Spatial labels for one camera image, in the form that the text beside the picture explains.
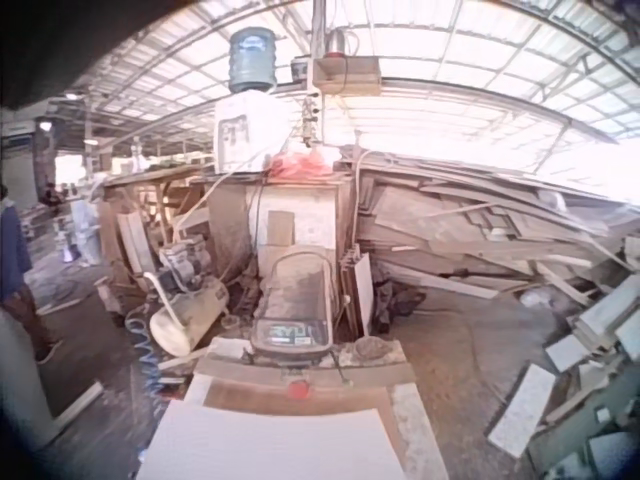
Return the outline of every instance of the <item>white panel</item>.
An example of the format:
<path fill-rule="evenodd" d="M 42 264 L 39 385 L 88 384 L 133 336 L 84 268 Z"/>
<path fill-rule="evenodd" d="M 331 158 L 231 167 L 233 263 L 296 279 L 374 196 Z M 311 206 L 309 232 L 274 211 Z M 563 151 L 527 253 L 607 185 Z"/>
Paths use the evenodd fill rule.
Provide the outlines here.
<path fill-rule="evenodd" d="M 250 204 L 253 189 L 247 188 L 247 205 Z M 256 231 L 257 199 L 250 206 L 249 230 L 252 240 Z M 336 248 L 336 192 L 314 188 L 263 188 L 258 218 L 258 245 L 267 243 L 269 212 L 280 210 L 295 215 L 295 242 L 298 245 L 316 245 L 335 250 Z"/>
<path fill-rule="evenodd" d="M 520 458 L 547 406 L 555 380 L 555 375 L 530 365 L 513 400 L 489 434 L 489 442 Z"/>
<path fill-rule="evenodd" d="M 242 461 L 238 452 L 242 451 Z M 282 417 L 173 400 L 138 480 L 404 480 L 377 410 Z"/>

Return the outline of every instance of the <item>metal pole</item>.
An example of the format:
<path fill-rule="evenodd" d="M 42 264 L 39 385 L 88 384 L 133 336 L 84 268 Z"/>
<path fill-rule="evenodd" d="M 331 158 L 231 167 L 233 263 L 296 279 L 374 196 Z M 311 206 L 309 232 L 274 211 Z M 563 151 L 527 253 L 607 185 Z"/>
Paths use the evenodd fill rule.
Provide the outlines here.
<path fill-rule="evenodd" d="M 544 154 L 544 157 L 542 157 L 542 160 L 540 160 L 540 162 L 538 163 L 538 166 L 536 166 L 535 170 L 533 171 L 533 174 L 536 175 L 538 173 L 538 171 L 542 168 L 542 166 L 545 164 L 545 162 L 547 160 L 549 160 L 549 158 L 551 157 L 551 155 L 553 155 L 553 151 L 556 149 L 556 147 L 558 146 L 558 143 L 560 142 L 560 140 L 562 140 L 562 137 L 564 136 L 564 134 L 566 133 L 567 130 L 569 130 L 569 127 L 571 126 L 570 122 L 565 123 L 562 128 L 560 129 L 560 131 L 558 132 L 558 135 L 556 135 L 555 140 L 553 141 L 553 143 L 551 144 L 551 146 L 549 147 L 549 150 L 547 150 L 547 153 Z"/>
<path fill-rule="evenodd" d="M 324 57 L 324 34 L 327 28 L 327 0 L 313 0 L 311 18 L 311 60 Z"/>
<path fill-rule="evenodd" d="M 327 1 L 313 0 L 313 17 L 311 18 L 311 58 L 307 67 L 307 93 L 320 93 L 313 86 L 313 67 L 316 59 L 324 57 L 326 51 L 325 30 L 327 28 Z M 320 93 L 320 97 L 312 101 L 319 110 L 315 136 L 320 143 L 324 143 L 324 112 L 325 97 Z"/>
<path fill-rule="evenodd" d="M 89 145 L 86 141 L 93 140 L 93 125 L 91 125 L 91 115 L 93 111 L 93 101 L 91 94 L 85 98 L 84 113 L 84 166 L 87 172 L 87 178 L 93 178 L 93 145 Z"/>

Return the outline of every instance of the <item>steel beam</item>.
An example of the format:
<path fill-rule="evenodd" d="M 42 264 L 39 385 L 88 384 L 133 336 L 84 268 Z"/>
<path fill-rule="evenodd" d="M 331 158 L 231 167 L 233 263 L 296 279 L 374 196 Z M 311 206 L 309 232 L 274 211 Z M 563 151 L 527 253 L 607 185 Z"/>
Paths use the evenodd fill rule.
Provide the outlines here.
<path fill-rule="evenodd" d="M 547 153 L 544 154 L 544 157 L 542 157 L 542 159 L 538 162 L 538 165 L 536 165 L 536 168 L 533 169 L 534 175 L 537 174 L 540 171 L 542 166 L 547 162 L 547 160 L 549 160 L 551 155 L 553 155 L 553 152 L 555 151 L 556 147 L 558 146 L 558 143 L 560 143 L 560 140 L 562 140 L 562 137 L 564 136 L 565 133 L 567 133 L 567 130 L 569 130 L 570 126 L 571 126 L 571 124 L 569 122 L 565 123 L 562 126 L 562 128 L 558 132 L 558 135 L 556 135 L 556 138 L 553 140 L 553 143 L 549 147 L 549 150 L 547 150 Z"/>
<path fill-rule="evenodd" d="M 251 2 L 240 8 L 230 11 L 228 14 L 221 16 L 216 20 L 216 23 L 211 25 L 202 26 L 196 30 L 193 30 L 188 35 L 177 41 L 170 48 L 164 50 L 160 55 L 152 58 L 147 62 L 140 71 L 133 76 L 129 77 L 125 83 L 110 94 L 110 99 L 117 97 L 120 93 L 124 92 L 127 88 L 133 85 L 137 80 L 145 75 L 148 70 L 157 67 L 168 58 L 173 57 L 181 50 L 193 45 L 195 42 L 202 40 L 203 38 L 211 35 L 212 33 L 224 30 L 225 28 L 253 17 L 264 12 L 269 12 L 274 8 L 284 7 L 292 5 L 294 3 L 301 2 L 302 0 L 282 0 L 277 4 L 264 6 L 258 2 Z"/>
<path fill-rule="evenodd" d="M 526 6 L 523 3 L 514 1 L 514 0 L 485 0 L 489 3 L 492 3 L 498 7 L 505 8 L 514 12 L 518 12 L 522 15 L 525 15 L 529 18 L 533 18 L 538 22 L 541 22 L 544 25 L 547 25 L 563 34 L 571 37 L 573 40 L 579 42 L 585 48 L 589 49 L 596 55 L 600 56 L 605 62 L 615 68 L 622 75 L 627 77 L 631 82 L 640 86 L 640 78 L 634 73 L 627 70 L 624 65 L 620 62 L 617 62 L 615 58 L 610 56 L 607 52 L 601 49 L 592 39 L 587 37 L 584 33 L 578 31 L 577 29 L 572 29 L 569 27 L 568 22 L 562 22 L 554 19 L 553 17 L 547 18 L 544 14 L 544 11 L 533 9 L 531 7 Z"/>
<path fill-rule="evenodd" d="M 266 0 L 267 5 L 273 5 L 278 3 L 277 0 Z M 271 14 L 278 21 L 278 23 L 282 26 L 283 30 L 287 32 L 289 38 L 296 44 L 298 49 L 300 50 L 300 55 L 306 55 L 309 53 L 309 41 L 307 40 L 307 34 L 305 33 L 305 28 L 302 25 L 302 19 L 298 15 L 298 13 L 289 8 L 282 9 L 274 9 L 271 11 Z M 289 17 L 291 19 L 292 25 L 287 25 L 286 19 Z"/>
<path fill-rule="evenodd" d="M 364 2 L 364 11 L 367 15 L 367 25 L 369 26 L 369 39 L 371 40 L 371 53 L 375 56 L 376 54 L 376 36 L 373 27 L 373 16 L 371 14 L 371 9 L 369 0 L 362 0 Z"/>
<path fill-rule="evenodd" d="M 326 50 L 327 0 L 313 0 L 311 18 L 311 59 L 324 57 Z"/>
<path fill-rule="evenodd" d="M 436 82 L 432 80 L 412 80 L 405 78 L 383 78 L 382 86 L 386 90 L 406 90 L 406 91 L 420 91 L 420 92 L 434 92 L 434 93 L 444 93 L 449 95 L 457 95 L 462 97 L 467 97 L 469 99 L 479 99 L 484 102 L 485 105 L 493 106 L 498 109 L 506 109 L 506 110 L 515 110 L 515 111 L 523 111 L 527 112 L 531 115 L 534 115 L 538 118 L 559 123 L 561 125 L 566 125 L 567 123 L 571 124 L 571 128 L 581 133 L 582 135 L 595 139 L 599 142 L 604 143 L 618 143 L 616 140 L 611 138 L 606 133 L 598 130 L 597 128 L 591 127 L 584 122 L 572 119 L 571 117 L 557 112 L 555 110 L 551 110 L 550 108 L 544 107 L 542 105 L 538 105 L 536 103 L 529 102 L 527 100 L 523 100 L 521 98 L 511 97 L 509 95 L 504 95 L 501 93 L 496 93 L 488 90 L 482 90 L 480 88 L 469 87 L 466 85 L 457 85 L 446 82 Z M 287 93 L 295 93 L 299 92 L 301 94 L 304 93 L 304 88 L 300 84 L 284 84 L 278 85 L 276 87 L 274 94 L 287 94 Z M 108 142 L 104 145 L 104 148 L 109 148 L 119 143 L 122 143 L 130 138 L 133 138 L 137 135 L 143 135 L 148 132 L 152 132 L 159 127 L 164 125 L 168 125 L 174 122 L 177 122 L 185 117 L 191 117 L 194 115 L 200 115 L 207 111 L 210 111 L 215 108 L 215 104 L 220 100 L 220 98 L 216 98 L 213 100 L 207 100 L 198 105 L 194 105 L 192 107 L 184 108 L 178 112 L 171 113 L 166 115 L 158 120 L 153 122 L 149 122 L 146 125 L 141 126 L 140 128 L 135 129 L 132 132 L 129 132 L 121 137 L 115 138 L 112 141 Z"/>
<path fill-rule="evenodd" d="M 440 77 L 440 70 L 445 63 L 447 63 L 447 57 L 449 55 L 449 48 L 451 47 L 451 42 L 453 42 L 453 37 L 456 36 L 456 30 L 458 29 L 458 19 L 460 18 L 460 12 L 462 12 L 462 5 L 464 4 L 464 0 L 456 0 L 455 5 L 453 6 L 453 11 L 451 13 L 451 19 L 449 20 L 449 38 L 447 38 L 447 44 L 444 47 L 444 52 L 442 53 L 442 58 L 440 59 L 440 64 L 438 65 L 438 69 L 436 70 L 436 74 L 433 76 L 434 79 L 438 80 Z"/>

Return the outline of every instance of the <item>workbench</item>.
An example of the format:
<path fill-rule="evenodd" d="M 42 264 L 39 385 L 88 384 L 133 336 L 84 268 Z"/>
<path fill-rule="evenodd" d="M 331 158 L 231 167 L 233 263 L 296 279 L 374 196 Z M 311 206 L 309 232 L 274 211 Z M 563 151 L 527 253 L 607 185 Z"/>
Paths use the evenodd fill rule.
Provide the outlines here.
<path fill-rule="evenodd" d="M 389 428 L 387 428 L 387 434 L 392 444 L 400 443 L 400 449 L 404 456 L 404 461 L 401 463 L 403 464 L 406 478 L 408 480 L 447 480 L 449 476 L 440 454 L 433 429 L 431 428 L 431 422 L 422 404 L 416 384 L 412 381 L 413 378 L 409 378 L 406 373 L 404 375 L 402 373 L 399 375 L 387 375 L 386 378 L 384 378 L 384 375 L 379 374 L 382 368 L 374 368 L 397 367 L 397 371 L 402 372 L 404 371 L 402 367 L 409 365 L 400 343 L 398 341 L 392 341 L 390 344 L 392 346 L 390 352 L 382 358 L 369 361 L 359 359 L 355 353 L 354 344 L 340 345 L 338 360 L 343 369 L 344 376 L 353 378 L 354 381 L 352 382 L 352 387 L 345 387 L 342 389 L 343 393 L 334 393 L 333 395 L 334 397 L 341 397 L 342 400 L 346 399 L 346 403 L 351 401 L 353 405 L 347 405 L 346 410 L 356 411 L 360 410 L 360 408 L 355 406 L 358 400 L 354 400 L 353 397 L 359 398 L 366 395 L 366 393 L 360 394 L 359 392 L 373 392 L 373 389 L 379 392 L 381 391 L 381 387 L 382 389 L 386 389 L 386 395 L 388 396 L 386 403 L 390 403 L 391 406 L 390 412 L 387 415 L 389 418 L 385 418 L 386 415 L 383 409 L 378 408 L 378 412 L 385 426 L 391 422 L 394 424 L 393 428 L 397 429 L 400 442 L 397 442 L 397 439 L 394 438 Z M 240 362 L 240 358 L 245 349 L 251 349 L 248 340 L 215 337 L 207 353 L 198 361 L 193 380 L 187 390 L 184 402 L 198 406 L 226 408 L 251 413 L 270 415 L 292 414 L 289 410 L 283 410 L 282 403 L 275 407 L 273 405 L 265 405 L 269 403 L 268 400 L 265 401 L 265 398 L 273 398 L 273 389 L 271 389 L 266 397 L 260 394 L 259 400 L 253 402 L 247 398 L 250 397 L 250 395 L 246 393 L 246 390 L 244 393 L 239 394 L 238 391 L 241 391 L 242 388 L 241 384 L 244 383 L 248 385 L 249 382 L 251 382 L 251 379 L 247 379 L 246 374 L 238 377 L 236 381 L 228 383 L 226 381 L 221 382 L 220 377 L 217 377 L 215 373 L 211 374 L 215 366 L 219 366 L 223 362 L 231 365 L 231 370 L 237 368 L 252 368 Z M 366 375 L 367 371 L 374 371 L 375 374 L 368 377 Z M 338 382 L 340 379 L 340 374 L 335 369 L 334 360 L 330 355 L 323 358 L 318 367 L 313 369 L 312 372 L 314 372 L 312 375 L 315 375 L 313 378 L 320 379 L 320 381 L 325 382 L 325 384 L 330 384 L 332 381 Z M 270 381 L 264 377 L 269 377 L 269 375 L 261 375 L 262 379 L 259 381 L 263 382 L 263 386 L 264 382 Z M 372 388 L 359 388 L 367 382 L 372 382 L 371 385 L 368 385 Z M 229 384 L 233 385 L 230 391 L 221 392 L 221 390 L 225 390 L 225 385 Z M 313 408 L 304 408 L 303 406 L 303 412 L 298 412 L 297 414 L 319 415 L 336 413 L 334 411 L 335 401 L 331 406 L 327 406 L 328 401 L 324 402 L 324 404 L 322 401 L 323 393 L 324 399 L 327 400 L 328 394 L 326 392 L 330 391 L 331 390 L 325 390 L 323 392 L 321 389 L 318 389 L 318 391 L 312 391 L 309 397 L 312 398 L 313 395 L 318 395 L 321 398 L 319 403 L 316 402 L 316 405 L 323 405 L 321 412 L 312 412 Z M 289 401 L 288 406 L 293 405 L 293 402 Z M 304 402 L 305 400 L 297 401 L 297 407 L 304 404 Z M 375 408 L 375 402 L 365 408 Z M 396 453 L 398 453 L 399 449 L 397 445 L 394 445 L 394 449 L 396 449 Z"/>

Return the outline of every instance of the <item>concrete floor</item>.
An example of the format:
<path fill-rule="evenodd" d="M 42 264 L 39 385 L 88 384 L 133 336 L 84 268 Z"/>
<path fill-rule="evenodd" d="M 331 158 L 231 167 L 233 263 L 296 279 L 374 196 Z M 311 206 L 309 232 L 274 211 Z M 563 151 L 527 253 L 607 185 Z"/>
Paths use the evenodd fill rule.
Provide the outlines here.
<path fill-rule="evenodd" d="M 93 281 L 106 270 L 63 268 L 49 256 L 29 276 L 40 305 L 54 294 L 64 297 L 60 301 L 88 295 L 45 319 L 65 340 L 41 371 L 51 410 L 61 412 L 94 380 L 106 391 L 49 453 L 56 468 L 65 463 L 80 478 L 125 480 L 137 470 L 138 453 L 154 430 L 139 364 L 131 339 L 114 326 L 95 293 Z M 526 457 L 514 461 L 486 434 L 504 408 L 496 394 L 508 397 L 528 362 L 551 367 L 541 346 L 558 328 L 553 315 L 526 309 L 512 297 L 487 301 L 435 290 L 424 306 L 427 314 L 396 319 L 388 337 L 401 341 L 413 365 L 450 478 L 535 478 Z"/>
<path fill-rule="evenodd" d="M 528 363 L 553 371 L 542 345 L 558 328 L 554 316 L 513 297 L 489 301 L 441 290 L 423 305 L 429 314 L 396 319 L 390 336 L 414 368 L 451 480 L 536 478 L 526 456 L 516 462 L 486 435 L 504 410 L 497 395 L 509 398 Z"/>

